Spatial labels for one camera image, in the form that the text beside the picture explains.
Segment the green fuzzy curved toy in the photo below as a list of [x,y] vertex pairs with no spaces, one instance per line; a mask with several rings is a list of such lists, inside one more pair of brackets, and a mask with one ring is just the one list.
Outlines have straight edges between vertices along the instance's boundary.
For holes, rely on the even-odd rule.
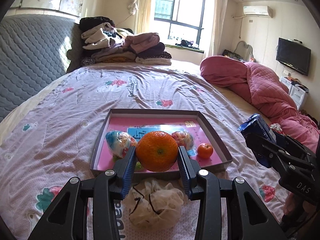
[[[116,156],[116,155],[114,155],[113,157],[112,157],[112,160],[114,161],[114,162],[116,162],[116,161],[118,161],[118,160],[120,160],[121,158],[120,157],[118,157],[118,156]],[[137,161],[136,162],[136,166],[135,166],[135,171],[141,171],[141,170],[144,170],[144,167],[141,165],[141,163],[139,162],[139,161]]]

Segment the small orange mandarin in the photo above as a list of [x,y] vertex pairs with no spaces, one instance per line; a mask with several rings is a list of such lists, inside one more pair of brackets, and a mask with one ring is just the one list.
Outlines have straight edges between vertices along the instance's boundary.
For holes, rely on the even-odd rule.
[[214,152],[212,145],[201,143],[197,148],[197,156],[203,159],[209,159]]

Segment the blue surprise egg toy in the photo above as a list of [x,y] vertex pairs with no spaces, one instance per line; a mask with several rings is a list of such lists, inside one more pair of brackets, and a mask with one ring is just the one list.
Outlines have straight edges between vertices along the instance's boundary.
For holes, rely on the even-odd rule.
[[125,157],[131,146],[137,146],[136,139],[129,133],[122,131],[107,132],[105,139],[111,154],[119,159]]

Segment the blue snack packet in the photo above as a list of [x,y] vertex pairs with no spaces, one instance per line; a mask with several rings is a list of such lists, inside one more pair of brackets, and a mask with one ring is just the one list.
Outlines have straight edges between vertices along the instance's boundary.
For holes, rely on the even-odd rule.
[[276,135],[261,115],[258,113],[252,114],[246,122],[238,127],[238,131],[244,137],[247,147],[251,149],[258,163],[266,168],[271,168],[271,164],[268,161],[269,153],[263,154],[264,141],[257,138],[257,136],[276,144]]

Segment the large orange mandarin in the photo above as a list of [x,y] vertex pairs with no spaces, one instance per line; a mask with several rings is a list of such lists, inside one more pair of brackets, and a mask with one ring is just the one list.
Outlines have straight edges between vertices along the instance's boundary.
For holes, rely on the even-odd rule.
[[177,160],[178,144],[170,134],[163,131],[152,131],[139,140],[135,153],[138,161],[146,170],[165,172]]

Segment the clothes on window sill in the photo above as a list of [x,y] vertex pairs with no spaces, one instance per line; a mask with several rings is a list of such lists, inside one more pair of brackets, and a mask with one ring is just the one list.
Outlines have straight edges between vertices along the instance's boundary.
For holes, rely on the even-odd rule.
[[197,45],[194,45],[193,42],[190,42],[190,41],[187,41],[187,40],[181,40],[180,43],[176,43],[175,45],[183,47],[183,48],[199,50],[199,47]]

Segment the grey quilted headboard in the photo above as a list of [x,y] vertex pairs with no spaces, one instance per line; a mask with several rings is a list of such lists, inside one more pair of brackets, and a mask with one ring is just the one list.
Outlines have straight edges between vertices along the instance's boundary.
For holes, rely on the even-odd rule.
[[80,67],[82,39],[73,19],[40,14],[1,21],[1,119]]

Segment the white wall air conditioner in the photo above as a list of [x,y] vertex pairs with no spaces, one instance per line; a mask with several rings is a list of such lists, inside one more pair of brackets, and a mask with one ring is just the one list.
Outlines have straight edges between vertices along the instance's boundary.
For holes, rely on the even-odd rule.
[[243,13],[246,16],[266,16],[273,17],[273,11],[266,5],[247,5],[243,7]]

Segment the pink strawberry print bedsheet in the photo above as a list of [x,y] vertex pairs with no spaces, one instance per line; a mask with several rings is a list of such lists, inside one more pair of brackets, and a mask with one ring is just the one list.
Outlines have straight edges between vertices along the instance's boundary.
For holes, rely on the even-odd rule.
[[199,111],[233,161],[220,177],[244,177],[277,220],[288,192],[261,166],[238,132],[257,110],[227,88],[210,85],[196,67],[118,64],[80,68],[48,85],[1,122],[1,217],[27,239],[59,189],[73,176],[92,177],[91,156],[111,109]]

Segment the pink surprise egg toy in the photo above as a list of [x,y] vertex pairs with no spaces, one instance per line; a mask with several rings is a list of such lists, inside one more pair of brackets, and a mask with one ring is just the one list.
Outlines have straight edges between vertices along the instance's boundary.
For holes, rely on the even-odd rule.
[[193,136],[187,131],[176,131],[171,134],[175,139],[178,146],[183,146],[187,151],[193,149],[194,139]]

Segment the cream curtain left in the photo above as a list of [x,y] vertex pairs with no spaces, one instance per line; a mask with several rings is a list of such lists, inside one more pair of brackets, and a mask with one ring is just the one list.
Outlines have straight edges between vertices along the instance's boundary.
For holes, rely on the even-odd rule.
[[135,16],[136,34],[151,31],[155,14],[155,0],[130,0],[127,7],[130,16]]

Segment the cream mesh drawstring bag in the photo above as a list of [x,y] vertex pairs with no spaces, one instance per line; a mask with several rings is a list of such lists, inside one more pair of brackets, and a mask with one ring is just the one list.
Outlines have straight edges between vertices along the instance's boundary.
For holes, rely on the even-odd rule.
[[149,178],[133,185],[123,203],[135,229],[155,232],[178,223],[184,193],[171,182]]

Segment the dark framed window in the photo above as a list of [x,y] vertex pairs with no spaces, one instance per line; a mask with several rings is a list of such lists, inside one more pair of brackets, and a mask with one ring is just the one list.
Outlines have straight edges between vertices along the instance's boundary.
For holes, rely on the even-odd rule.
[[152,27],[168,44],[198,47],[206,0],[155,0]]

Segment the black wall television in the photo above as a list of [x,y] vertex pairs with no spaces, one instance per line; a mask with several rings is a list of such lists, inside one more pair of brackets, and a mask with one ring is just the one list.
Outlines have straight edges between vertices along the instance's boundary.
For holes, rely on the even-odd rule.
[[276,60],[282,65],[308,76],[311,50],[299,42],[279,38]]

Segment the white drawer cabinet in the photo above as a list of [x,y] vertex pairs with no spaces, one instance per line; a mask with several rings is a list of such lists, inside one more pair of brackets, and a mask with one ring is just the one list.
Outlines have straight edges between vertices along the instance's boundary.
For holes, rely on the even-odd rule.
[[289,96],[295,102],[297,109],[302,110],[308,98],[309,89],[298,81],[289,80],[284,76],[280,78],[280,81],[289,89]]

